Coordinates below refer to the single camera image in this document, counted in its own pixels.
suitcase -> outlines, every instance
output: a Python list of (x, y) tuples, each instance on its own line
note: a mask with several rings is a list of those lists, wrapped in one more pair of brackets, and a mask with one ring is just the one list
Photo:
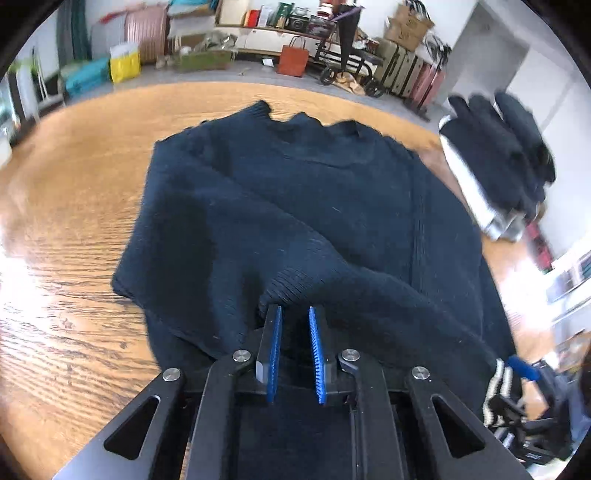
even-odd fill
[(379, 42), (377, 55), (384, 59), (384, 64), (376, 69), (375, 77), (382, 80), (390, 93), (408, 97), (424, 62), (413, 52), (384, 38)]
[(437, 70), (433, 65), (426, 63), (423, 65), (409, 97), (415, 105), (420, 105), (421, 107), (429, 105), (437, 95), (444, 78), (444, 71)]
[(155, 63), (165, 53), (166, 7), (153, 5), (130, 12), (125, 20), (125, 40), (139, 45), (142, 64)]
[(408, 98), (410, 96), (414, 84), (417, 83), (418, 75), (421, 73), (424, 63), (425, 62), (422, 59), (415, 56), (406, 84), (402, 87), (402, 98)]
[(109, 81), (109, 59), (99, 59), (87, 63), (72, 73), (65, 81), (66, 92), (70, 97), (88, 92)]

pink suitcase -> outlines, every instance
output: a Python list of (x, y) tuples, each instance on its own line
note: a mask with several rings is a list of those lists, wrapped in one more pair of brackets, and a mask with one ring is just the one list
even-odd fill
[(411, 91), (409, 98), (412, 99), (415, 105), (419, 105), (423, 100), (423, 97), (425, 97), (425, 93), (427, 93), (428, 91), (427, 97), (425, 98), (425, 101), (423, 102), (421, 107), (429, 105), (429, 103), (431, 103), (437, 95), (439, 87), (441, 86), (441, 83), (444, 78), (444, 71), (437, 71), (437, 69), (433, 65), (425, 63), (425, 65), (423, 65), (423, 68), (421, 69), (421, 73), (419, 73), (418, 75), (418, 79), (414, 84), (413, 90)]
[(164, 55), (166, 45), (166, 6), (151, 5), (130, 12), (125, 21), (126, 40), (139, 45), (142, 64), (154, 63)]

white wall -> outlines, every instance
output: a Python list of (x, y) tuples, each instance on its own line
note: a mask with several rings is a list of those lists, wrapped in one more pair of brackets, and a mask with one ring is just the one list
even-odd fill
[(508, 91), (532, 111), (554, 155), (540, 229), (557, 257), (591, 232), (591, 89), (576, 66), (532, 48)]
[(47, 78), (57, 72), (60, 63), (57, 58), (57, 11), (53, 12), (29, 37), (21, 51), (17, 54), (18, 59), (31, 57), (31, 51), (35, 48), (41, 62), (41, 71)]
[(496, 15), (516, 38), (534, 46), (546, 58), (565, 69), (574, 66), (574, 61), (552, 29), (522, 0), (481, 1), (482, 5)]
[(460, 35), (446, 68), (436, 102), (447, 106), (451, 93), (492, 97), (504, 90), (523, 62), (527, 48), (480, 4)]
[(533, 47), (507, 90), (519, 97), (543, 129), (572, 75), (572, 68), (565, 70)]
[(423, 3), (435, 22), (433, 33), (453, 48), (472, 15), (476, 0), (423, 0)]
[(556, 255), (591, 232), (591, 90), (578, 72), (575, 76), (544, 129), (557, 179), (547, 191), (540, 228)]
[(398, 6), (396, 0), (358, 0), (365, 7), (361, 12), (359, 28), (370, 37), (382, 37), (387, 27), (388, 17), (393, 17)]

black wheel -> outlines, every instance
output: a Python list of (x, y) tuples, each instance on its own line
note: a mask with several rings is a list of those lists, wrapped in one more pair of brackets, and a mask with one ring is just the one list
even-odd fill
[(375, 79), (368, 81), (363, 87), (365, 95), (373, 98), (380, 98), (385, 92), (386, 88)]
[(336, 80), (337, 71), (331, 67), (326, 67), (320, 74), (320, 83), (322, 85), (330, 85)]

red shopping bag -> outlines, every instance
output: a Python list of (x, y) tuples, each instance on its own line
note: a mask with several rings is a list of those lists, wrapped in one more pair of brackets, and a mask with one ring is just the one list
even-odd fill
[[(302, 43), (301, 48), (297, 48), (296, 39), (300, 39)], [(282, 75), (290, 75), (292, 77), (301, 77), (306, 69), (308, 63), (308, 51), (305, 48), (306, 42), (302, 37), (294, 37), (289, 46), (284, 45), (281, 50), (281, 57), (279, 57), (279, 66), (277, 73)]]

